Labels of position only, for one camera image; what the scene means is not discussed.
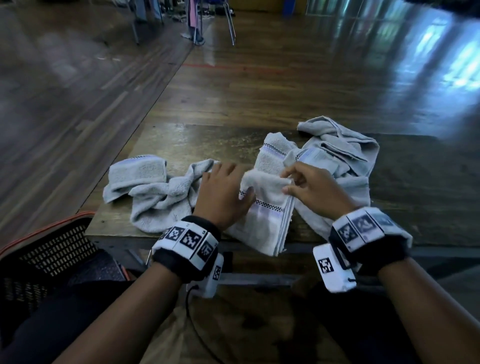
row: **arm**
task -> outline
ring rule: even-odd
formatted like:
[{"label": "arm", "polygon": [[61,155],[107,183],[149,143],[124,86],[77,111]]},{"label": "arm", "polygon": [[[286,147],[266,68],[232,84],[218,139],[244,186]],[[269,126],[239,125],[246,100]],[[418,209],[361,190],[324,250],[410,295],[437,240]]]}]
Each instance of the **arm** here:
[{"label": "arm", "polygon": [[[240,181],[244,173],[245,169],[241,166],[219,163],[214,165],[211,173],[203,175],[193,215],[214,226],[217,240],[220,231],[243,217],[255,202],[253,190],[239,200]],[[208,261],[212,259],[215,261],[213,254]],[[188,260],[170,250],[160,252],[158,260],[164,262],[165,266],[154,262],[54,364],[138,363],[153,334],[166,318],[182,283],[203,279],[210,273],[204,272],[208,261],[205,269],[199,271]]]},{"label": "arm", "polygon": [[378,272],[425,364],[480,363],[480,324],[413,259]]},{"label": "arm", "polygon": [[[280,176],[296,183],[283,192],[320,216],[337,220],[357,208],[326,170],[297,162]],[[419,357],[425,364],[480,363],[479,322],[406,253],[399,254],[403,248],[397,244],[392,239],[367,244],[357,250],[357,261],[377,267],[383,253],[395,250],[398,260],[377,267],[378,277]]]}]

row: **forearm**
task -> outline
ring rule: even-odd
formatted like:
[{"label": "forearm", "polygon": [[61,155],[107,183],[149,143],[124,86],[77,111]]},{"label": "forearm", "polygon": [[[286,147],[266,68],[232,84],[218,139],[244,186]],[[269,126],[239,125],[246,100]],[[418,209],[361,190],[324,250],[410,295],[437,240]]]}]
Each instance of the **forearm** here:
[{"label": "forearm", "polygon": [[138,363],[180,287],[178,276],[153,263],[54,363]]},{"label": "forearm", "polygon": [[378,277],[424,364],[480,363],[480,324],[413,259]]}]

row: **person's left arm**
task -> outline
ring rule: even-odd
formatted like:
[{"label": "person's left arm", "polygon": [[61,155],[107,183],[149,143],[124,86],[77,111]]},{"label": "person's left arm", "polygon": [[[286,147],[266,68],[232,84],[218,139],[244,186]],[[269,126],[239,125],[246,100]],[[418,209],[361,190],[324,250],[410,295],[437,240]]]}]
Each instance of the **person's left arm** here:
[{"label": "person's left arm", "polygon": [[[220,163],[211,173],[204,173],[193,213],[199,220],[194,223],[206,220],[219,235],[247,213],[255,195],[249,191],[239,200],[244,172],[242,166]],[[164,263],[154,262],[54,364],[132,364],[141,360],[182,283],[196,280],[200,273],[185,258],[160,250],[155,253],[159,255],[157,261]]]}]

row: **black pants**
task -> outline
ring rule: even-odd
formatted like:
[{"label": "black pants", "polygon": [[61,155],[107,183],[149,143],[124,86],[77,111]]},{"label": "black pants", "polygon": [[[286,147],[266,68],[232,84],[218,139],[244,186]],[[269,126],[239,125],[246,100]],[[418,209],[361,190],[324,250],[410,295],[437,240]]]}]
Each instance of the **black pants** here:
[{"label": "black pants", "polygon": [[[0,352],[0,363],[52,363],[130,285],[94,281],[48,297]],[[308,303],[353,363],[420,363],[387,298],[358,290],[332,294],[319,284]]]}]

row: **towel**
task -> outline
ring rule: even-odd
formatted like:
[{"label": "towel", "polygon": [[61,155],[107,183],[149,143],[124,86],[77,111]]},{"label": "towel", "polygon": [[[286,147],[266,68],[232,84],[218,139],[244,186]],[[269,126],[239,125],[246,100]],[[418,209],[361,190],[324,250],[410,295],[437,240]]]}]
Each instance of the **towel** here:
[{"label": "towel", "polygon": [[[296,161],[323,168],[359,206],[369,206],[368,176],[379,152],[378,143],[324,116],[300,122],[297,130],[314,136],[303,148],[298,148],[281,133],[269,133],[260,148],[255,168],[274,175]],[[298,199],[294,205],[313,231],[328,239],[332,220],[316,215]]]},{"label": "towel", "polygon": [[269,256],[284,251],[294,198],[284,195],[281,190],[291,183],[289,178],[256,169],[246,172],[240,183],[240,198],[246,194],[247,188],[253,187],[256,201],[247,215],[229,227],[226,233]]},{"label": "towel", "polygon": [[167,162],[157,156],[138,156],[110,166],[108,185],[103,190],[106,203],[123,194],[132,197],[130,222],[140,230],[159,233],[192,214],[204,172],[213,159],[193,163],[181,177],[167,175]]}]

